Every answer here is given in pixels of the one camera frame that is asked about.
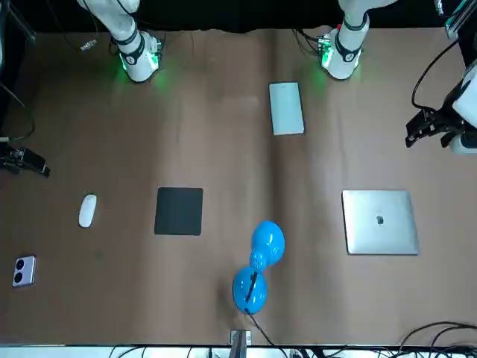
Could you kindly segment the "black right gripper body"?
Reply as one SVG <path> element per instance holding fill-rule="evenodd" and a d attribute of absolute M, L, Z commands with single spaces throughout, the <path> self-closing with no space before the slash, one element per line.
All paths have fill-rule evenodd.
<path fill-rule="evenodd" d="M 2 168 L 22 168 L 24 148 L 1 147 Z"/>

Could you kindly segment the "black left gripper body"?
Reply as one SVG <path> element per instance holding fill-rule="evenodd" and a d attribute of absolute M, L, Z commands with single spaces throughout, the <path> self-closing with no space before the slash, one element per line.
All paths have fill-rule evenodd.
<path fill-rule="evenodd" d="M 429 131 L 465 131 L 467 129 L 467 122 L 452 107 L 444 106 L 439 110 L 427 107 L 425 112 Z"/>

